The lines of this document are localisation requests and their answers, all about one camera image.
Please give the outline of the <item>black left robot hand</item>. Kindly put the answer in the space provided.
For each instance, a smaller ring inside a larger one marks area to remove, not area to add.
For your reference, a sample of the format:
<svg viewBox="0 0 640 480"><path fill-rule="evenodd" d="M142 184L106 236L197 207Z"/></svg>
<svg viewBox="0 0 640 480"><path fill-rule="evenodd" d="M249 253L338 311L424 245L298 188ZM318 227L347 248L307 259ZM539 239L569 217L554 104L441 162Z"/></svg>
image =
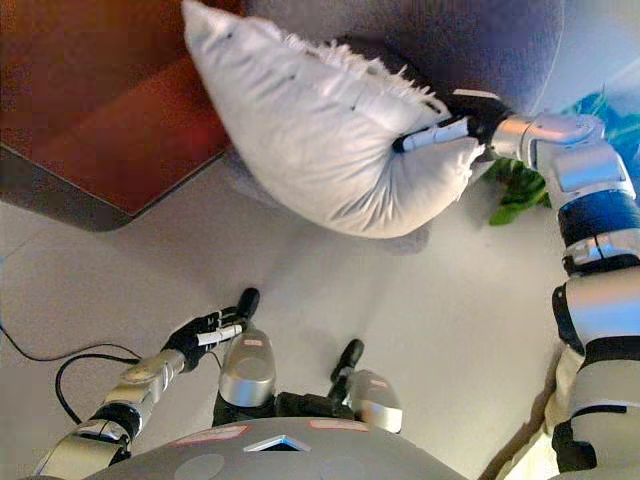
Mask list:
<svg viewBox="0 0 640 480"><path fill-rule="evenodd" d="M248 321L238 314L236 307L227 307L196 317L176 329L162 347L174 350L184 357L182 373L194 370L201 358L218 344L240 335Z"/></svg>

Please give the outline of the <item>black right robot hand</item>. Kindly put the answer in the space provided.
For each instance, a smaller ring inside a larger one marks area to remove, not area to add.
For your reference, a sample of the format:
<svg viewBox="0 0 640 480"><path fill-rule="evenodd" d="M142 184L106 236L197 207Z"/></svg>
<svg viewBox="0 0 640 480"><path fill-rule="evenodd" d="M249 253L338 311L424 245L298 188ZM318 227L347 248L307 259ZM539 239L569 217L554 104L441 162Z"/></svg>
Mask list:
<svg viewBox="0 0 640 480"><path fill-rule="evenodd" d="M463 137L476 139L480 145L490 143L499 125L514 111L497 95L479 90L445 91L440 100L449 118L435 126L399 137L392 144L396 153L406 153L428 145L450 142Z"/></svg>

